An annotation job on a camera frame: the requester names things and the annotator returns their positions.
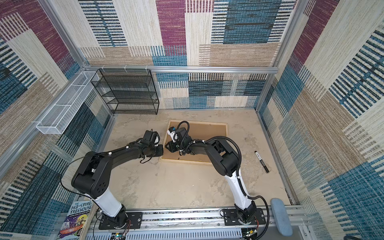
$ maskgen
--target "wire mesh organizer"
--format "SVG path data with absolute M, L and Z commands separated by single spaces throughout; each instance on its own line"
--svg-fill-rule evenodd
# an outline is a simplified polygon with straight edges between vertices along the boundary
M 99 69 L 91 80 L 113 114 L 157 114 L 159 97 L 151 71 Z
M 93 89 L 90 80 L 98 78 L 94 71 L 84 71 L 71 83 L 63 95 L 43 116 L 36 128 L 43 134 L 63 134 L 73 117 Z

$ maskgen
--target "marker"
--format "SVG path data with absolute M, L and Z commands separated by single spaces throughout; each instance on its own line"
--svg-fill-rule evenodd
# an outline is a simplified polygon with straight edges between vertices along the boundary
M 266 165 L 265 165 L 264 161 L 262 160 L 262 158 L 260 157 L 259 153 L 258 153 L 257 151 L 255 151 L 255 154 L 256 154 L 257 158 L 260 160 L 260 162 L 262 163 L 262 165 L 263 165 L 265 171 L 266 171 L 267 173 L 269 173 L 269 170 L 268 170 L 268 168 L 266 167 Z

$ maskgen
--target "white mesh basket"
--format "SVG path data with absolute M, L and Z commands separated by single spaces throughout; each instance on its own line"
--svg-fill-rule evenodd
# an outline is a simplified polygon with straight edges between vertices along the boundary
M 63 134 L 92 90 L 90 80 L 92 77 L 95 78 L 94 81 L 98 80 L 99 76 L 95 73 L 82 72 L 44 115 L 36 128 L 43 134 Z

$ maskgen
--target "black mesh shelf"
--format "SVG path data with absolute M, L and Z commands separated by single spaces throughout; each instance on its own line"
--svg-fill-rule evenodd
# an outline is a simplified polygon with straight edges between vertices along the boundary
M 157 114 L 159 98 L 151 71 L 142 69 L 99 69 L 92 79 L 115 114 Z

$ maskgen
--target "wooden frame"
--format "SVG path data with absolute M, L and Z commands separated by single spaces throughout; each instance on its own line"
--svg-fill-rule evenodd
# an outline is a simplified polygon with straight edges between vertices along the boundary
M 170 128 L 171 122 L 181 122 L 183 120 L 176 120 L 176 119 L 171 119 L 168 121 L 167 125 L 167 130 Z M 199 121 L 188 121 L 189 123 L 192 124 L 210 124 L 210 125 L 224 125 L 225 126 L 225 135 L 228 137 L 228 124 L 223 123 L 223 122 L 199 122 Z M 168 149 L 165 148 L 165 145 L 167 144 L 167 136 L 168 134 L 166 133 L 164 136 L 164 141 L 163 141 L 163 147 L 164 151 L 168 151 Z M 183 164 L 195 164 L 195 165 L 212 165 L 211 162 L 201 162 L 201 161 L 191 161 L 191 160 L 181 160 L 181 159 L 166 159 L 163 158 L 162 156 L 159 158 L 159 161 L 161 162 L 176 162 L 176 163 L 183 163 Z

